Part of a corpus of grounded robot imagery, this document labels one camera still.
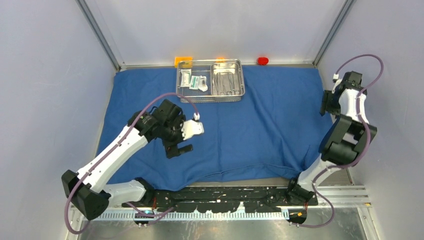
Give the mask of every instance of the package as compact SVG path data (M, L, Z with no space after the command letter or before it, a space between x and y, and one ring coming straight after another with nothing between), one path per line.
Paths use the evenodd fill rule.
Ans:
M191 69L181 69L181 87L186 88L190 87L190 81L192 77Z
M198 88L202 92L206 92L208 90L208 85L206 84L206 76L200 76Z
M192 90L198 90L199 89L199 80L200 80L200 76L191 76L189 88L192 89Z

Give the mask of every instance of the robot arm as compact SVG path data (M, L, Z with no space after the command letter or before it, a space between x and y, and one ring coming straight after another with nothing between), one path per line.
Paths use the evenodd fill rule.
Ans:
M313 180L324 169L327 171L315 181L316 186L341 169L332 166L348 165L364 151L367 136L364 125L358 118L359 114L368 124L371 141L377 134L377 128L369 125L365 116L366 91L359 97L360 113L357 112L356 102L362 89L362 74L351 71L345 73L343 79L338 78L338 75L334 75L333 89L324 91L320 110L322 116L329 112L335 115L336 120L319 146L320 157L297 178L290 180L286 198L291 204L302 205L314 196Z
M79 209L88 220L100 216L107 207L142 200L147 189L151 188L142 178L136 178L126 183L106 184L112 175L134 153L146 146L150 141L160 138L165 148L166 157L176 157L193 150L192 145L178 148L177 144L204 132L201 122L196 121L195 118L186 120L186 116L183 114L183 110L180 107L169 100L164 100L152 114L143 114L127 137L121 141L139 113L140 112L136 112L132 116L128 121L128 125L123 128L118 137L94 160L80 168L77 172L68 170L62 175L63 188L66 197L68 197L71 190L82 176L88 173L89 169L115 145L118 145L118 147L107 155L107 157L84 179L71 200L74 206Z

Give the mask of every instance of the red object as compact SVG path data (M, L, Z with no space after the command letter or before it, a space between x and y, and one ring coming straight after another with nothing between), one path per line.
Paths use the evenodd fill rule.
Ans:
M154 197L153 205L151 206L151 210L153 211L156 208L156 197Z
M264 57L264 56L257 58L257 64L259 64L259 65L267 65L269 61L270 60L268 60L268 58Z

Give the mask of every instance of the blue cloth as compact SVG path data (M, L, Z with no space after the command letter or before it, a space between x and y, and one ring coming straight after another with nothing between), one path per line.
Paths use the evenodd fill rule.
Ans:
M292 178L309 167L332 126L328 114L319 114L323 85L318 70L243 66L243 74L246 93L241 101L196 104L204 134L179 145L193 144L193 151L168 159L162 141L153 140L109 184L142 177L156 189L177 191L198 181ZM176 75L175 68L117 73L98 152L117 137L135 112L160 94L175 92ZM192 118L190 104L175 96L168 99Z

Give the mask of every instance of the cable clip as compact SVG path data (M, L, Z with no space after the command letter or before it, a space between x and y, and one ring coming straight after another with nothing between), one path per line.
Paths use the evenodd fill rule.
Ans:
M199 120L200 120L200 114L199 114L199 113L197 113L197 112L195 112L195 113L193 114L193 119L194 119L195 121L199 121Z

